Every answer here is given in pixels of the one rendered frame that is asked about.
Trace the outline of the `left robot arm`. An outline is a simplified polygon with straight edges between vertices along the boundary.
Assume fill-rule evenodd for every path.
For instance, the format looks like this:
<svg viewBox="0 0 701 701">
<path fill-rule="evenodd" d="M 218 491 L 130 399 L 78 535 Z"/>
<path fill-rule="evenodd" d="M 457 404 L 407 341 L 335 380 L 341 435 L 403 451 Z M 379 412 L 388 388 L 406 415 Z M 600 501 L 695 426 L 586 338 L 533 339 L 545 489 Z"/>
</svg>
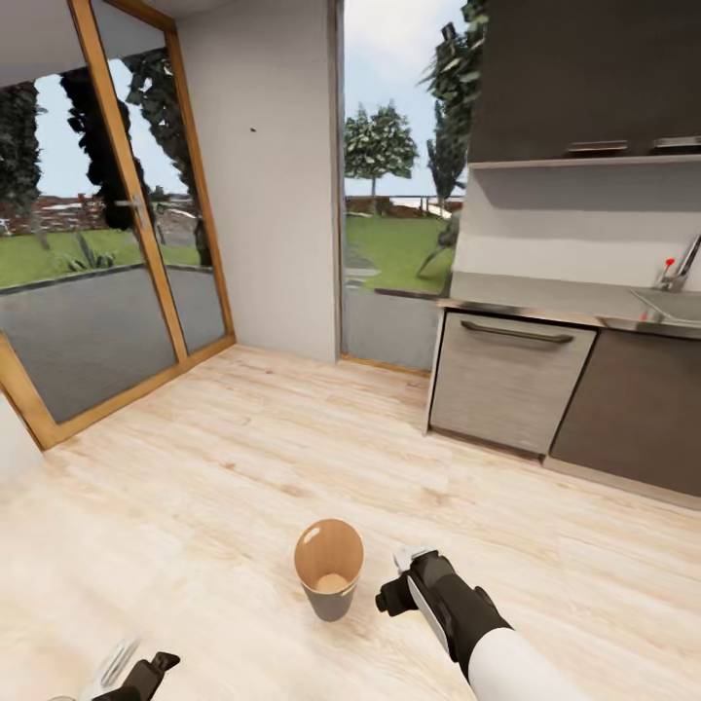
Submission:
<svg viewBox="0 0 701 701">
<path fill-rule="evenodd" d="M 129 671 L 125 682 L 116 686 L 130 659 L 142 642 L 142 635 L 132 631 L 114 643 L 102 663 L 94 671 L 83 688 L 81 701 L 151 701 L 168 669 L 180 663 L 180 657 L 157 651 L 153 660 L 141 659 Z M 53 701 L 75 701 L 68 696 L 56 697 Z"/>
</svg>

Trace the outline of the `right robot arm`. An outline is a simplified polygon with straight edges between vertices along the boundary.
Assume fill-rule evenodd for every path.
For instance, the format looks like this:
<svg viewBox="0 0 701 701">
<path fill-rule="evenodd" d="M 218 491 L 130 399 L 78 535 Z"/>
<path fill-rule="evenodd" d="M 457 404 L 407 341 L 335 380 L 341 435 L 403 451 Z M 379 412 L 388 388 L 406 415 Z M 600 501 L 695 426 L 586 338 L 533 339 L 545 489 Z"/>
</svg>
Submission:
<svg viewBox="0 0 701 701">
<path fill-rule="evenodd" d="M 377 609 L 391 617 L 419 609 L 453 663 L 460 663 L 478 701 L 594 701 L 513 630 L 484 588 L 472 589 L 429 541 L 394 548 L 393 561 L 399 577 L 375 596 Z"/>
</svg>

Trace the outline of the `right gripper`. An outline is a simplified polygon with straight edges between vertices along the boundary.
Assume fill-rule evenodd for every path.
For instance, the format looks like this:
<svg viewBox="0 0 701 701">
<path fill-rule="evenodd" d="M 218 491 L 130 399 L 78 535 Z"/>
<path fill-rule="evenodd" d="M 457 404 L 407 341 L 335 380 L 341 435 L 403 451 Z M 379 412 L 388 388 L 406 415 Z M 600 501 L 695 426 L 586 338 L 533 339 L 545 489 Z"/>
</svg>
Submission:
<svg viewBox="0 0 701 701">
<path fill-rule="evenodd" d="M 382 586 L 380 594 L 374 598 L 379 612 L 388 611 L 393 617 L 407 610 L 417 610 L 418 606 L 413 602 L 406 590 L 406 576 L 400 574 L 397 579 Z"/>
</svg>

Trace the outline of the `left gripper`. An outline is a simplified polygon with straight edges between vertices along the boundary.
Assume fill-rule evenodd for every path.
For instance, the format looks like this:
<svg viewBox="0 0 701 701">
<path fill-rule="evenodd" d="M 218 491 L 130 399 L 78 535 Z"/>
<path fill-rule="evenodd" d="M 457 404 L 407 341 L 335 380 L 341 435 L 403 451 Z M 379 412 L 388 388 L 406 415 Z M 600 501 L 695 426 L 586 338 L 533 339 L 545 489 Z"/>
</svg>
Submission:
<svg viewBox="0 0 701 701">
<path fill-rule="evenodd" d="M 97 698 L 105 698 L 106 701 L 151 701 L 165 672 L 178 663 L 178 655 L 157 651 L 151 663 L 146 659 L 137 661 L 118 689 Z"/>
</svg>

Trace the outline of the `trash can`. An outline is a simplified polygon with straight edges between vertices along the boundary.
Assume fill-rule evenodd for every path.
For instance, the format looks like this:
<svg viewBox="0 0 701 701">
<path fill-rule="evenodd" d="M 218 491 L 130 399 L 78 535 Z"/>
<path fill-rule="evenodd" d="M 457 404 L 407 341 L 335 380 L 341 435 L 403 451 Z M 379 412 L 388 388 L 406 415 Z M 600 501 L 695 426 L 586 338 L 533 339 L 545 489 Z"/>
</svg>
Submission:
<svg viewBox="0 0 701 701">
<path fill-rule="evenodd" d="M 305 542 L 316 528 L 318 534 Z M 297 540 L 293 568 L 322 620 L 338 621 L 350 609 L 363 568 L 363 546 L 360 534 L 341 519 L 315 522 Z"/>
</svg>

